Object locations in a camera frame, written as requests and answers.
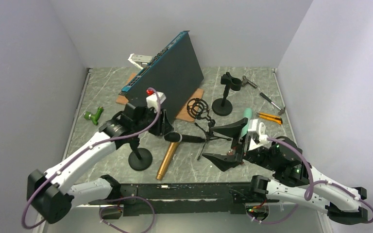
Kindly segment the black microphone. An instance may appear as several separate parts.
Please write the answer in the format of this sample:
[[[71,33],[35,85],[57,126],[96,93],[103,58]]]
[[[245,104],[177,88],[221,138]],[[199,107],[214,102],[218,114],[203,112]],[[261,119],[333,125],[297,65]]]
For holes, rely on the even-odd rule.
[[[206,141],[205,138],[180,134],[177,132],[170,132],[164,135],[164,139],[169,142],[186,142],[186,143],[204,143]]]

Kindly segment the gold microphone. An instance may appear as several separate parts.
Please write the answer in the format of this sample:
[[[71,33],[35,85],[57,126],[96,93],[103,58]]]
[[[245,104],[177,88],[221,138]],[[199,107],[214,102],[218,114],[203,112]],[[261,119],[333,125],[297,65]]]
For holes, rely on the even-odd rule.
[[[157,171],[156,179],[163,180],[180,142],[171,142]]]

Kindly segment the teal green microphone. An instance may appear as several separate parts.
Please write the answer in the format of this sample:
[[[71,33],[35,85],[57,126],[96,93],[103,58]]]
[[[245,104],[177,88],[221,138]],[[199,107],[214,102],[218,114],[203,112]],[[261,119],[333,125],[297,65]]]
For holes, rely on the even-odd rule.
[[[244,127],[241,129],[240,137],[244,137],[248,131],[248,125],[250,120],[252,119],[253,111],[251,108],[246,108],[243,112],[243,117],[247,118],[247,123],[244,125]]]

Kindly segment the black round base mic stand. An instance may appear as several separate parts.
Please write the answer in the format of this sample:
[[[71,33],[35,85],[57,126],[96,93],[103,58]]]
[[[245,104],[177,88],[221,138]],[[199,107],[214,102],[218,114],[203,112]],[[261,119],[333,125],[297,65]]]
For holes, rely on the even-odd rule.
[[[232,103],[227,99],[230,90],[239,91],[241,89],[242,80],[233,77],[230,72],[226,72],[221,76],[221,85],[225,85],[223,97],[218,98],[212,103],[212,110],[219,116],[227,116],[233,110]]]

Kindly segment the black stand with black microphone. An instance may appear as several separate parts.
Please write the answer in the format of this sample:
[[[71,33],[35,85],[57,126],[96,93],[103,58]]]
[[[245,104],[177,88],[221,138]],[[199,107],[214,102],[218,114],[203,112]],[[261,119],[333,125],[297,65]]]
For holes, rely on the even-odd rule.
[[[151,152],[146,148],[139,148],[140,139],[133,139],[129,145],[132,150],[128,157],[129,166],[135,171],[148,169],[153,161]]]

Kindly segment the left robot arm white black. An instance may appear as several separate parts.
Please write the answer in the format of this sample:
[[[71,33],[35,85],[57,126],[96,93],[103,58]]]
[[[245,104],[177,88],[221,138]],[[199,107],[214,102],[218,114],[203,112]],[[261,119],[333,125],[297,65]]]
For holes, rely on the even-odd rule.
[[[167,111],[156,101],[135,107],[128,103],[123,111],[106,121],[81,148],[59,164],[42,172],[31,172],[27,179],[27,205],[22,214],[25,229],[26,213],[33,207],[49,224],[64,218],[74,207],[94,200],[113,204],[121,197],[121,184],[110,175],[87,183],[76,181],[99,160],[129,144],[130,168],[143,171],[149,168],[153,156],[148,149],[139,147],[139,135],[149,132],[163,136],[173,130]]]

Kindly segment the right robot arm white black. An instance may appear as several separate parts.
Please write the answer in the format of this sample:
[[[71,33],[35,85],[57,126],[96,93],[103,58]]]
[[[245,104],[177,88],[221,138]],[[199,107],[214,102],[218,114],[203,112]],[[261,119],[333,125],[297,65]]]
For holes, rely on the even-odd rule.
[[[254,175],[249,185],[230,190],[234,202],[245,203],[250,215],[256,211],[251,203],[279,200],[315,209],[339,224],[368,222],[365,188],[350,188],[325,176],[306,161],[294,141],[286,136],[269,137],[258,119],[243,118],[213,130],[232,139],[226,155],[203,153],[219,170],[249,162],[272,172],[271,178]]]

